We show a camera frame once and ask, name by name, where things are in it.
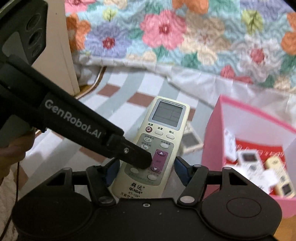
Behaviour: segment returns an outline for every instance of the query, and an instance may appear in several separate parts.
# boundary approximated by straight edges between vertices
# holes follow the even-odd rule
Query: remote control screen
[[[289,184],[286,184],[285,186],[282,186],[282,190],[284,192],[284,195],[287,195],[292,191]]]
[[[173,127],[177,127],[182,107],[175,106],[166,102],[159,102],[152,120],[158,121]]]
[[[183,135],[182,143],[185,145],[186,148],[199,144],[198,140],[195,138],[192,132]]]
[[[245,161],[257,161],[256,155],[255,154],[251,154],[251,153],[245,153],[242,155],[243,159]]]

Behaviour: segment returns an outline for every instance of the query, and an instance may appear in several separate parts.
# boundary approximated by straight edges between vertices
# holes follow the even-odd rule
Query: purple flower
[[[115,23],[103,23],[92,29],[84,42],[86,50],[101,57],[123,58],[132,41],[128,31],[120,29]]]
[[[279,14],[294,12],[283,0],[240,0],[242,8],[257,10],[264,19],[275,21]]]

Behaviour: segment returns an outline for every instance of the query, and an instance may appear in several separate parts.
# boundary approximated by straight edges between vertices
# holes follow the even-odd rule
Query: striped mat
[[[213,109],[169,85],[164,77],[150,72],[108,67],[97,88],[80,101],[122,128],[126,139],[132,141],[147,113],[147,107],[157,95],[189,104],[189,120],[203,140]],[[201,155],[202,151],[197,151],[184,156],[184,159],[191,165],[199,164]],[[81,171],[106,161],[105,157],[47,130],[36,138],[33,148],[21,162],[21,194],[28,193],[64,167]],[[75,187],[75,190],[87,195],[86,187]]]

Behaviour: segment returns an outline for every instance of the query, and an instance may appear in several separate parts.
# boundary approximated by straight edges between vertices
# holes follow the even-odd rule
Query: white button
[[[141,148],[144,149],[144,150],[149,150],[149,147],[146,146],[146,145],[141,145]]]
[[[150,138],[148,138],[148,137],[144,138],[144,141],[146,141],[148,143],[151,143],[152,142],[152,140]]]
[[[155,181],[155,180],[157,179],[157,177],[154,176],[154,175],[148,175],[147,177],[148,177],[148,179],[150,179],[151,181]]]
[[[131,172],[134,173],[134,174],[138,174],[139,173],[138,169],[136,169],[134,167],[131,168]]]
[[[162,135],[163,135],[163,132],[160,131],[160,130],[156,130],[156,131],[155,131],[155,134],[162,136]]]
[[[161,143],[160,146],[161,146],[162,148],[164,148],[164,149],[168,149],[168,145],[165,144],[165,143]]]
[[[174,140],[175,137],[171,134],[167,134],[167,138]]]

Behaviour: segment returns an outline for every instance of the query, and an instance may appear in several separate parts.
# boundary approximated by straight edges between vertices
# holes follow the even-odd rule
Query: beige cabinet
[[[46,48],[33,67],[71,95],[79,86],[71,57],[64,0],[48,2]]]

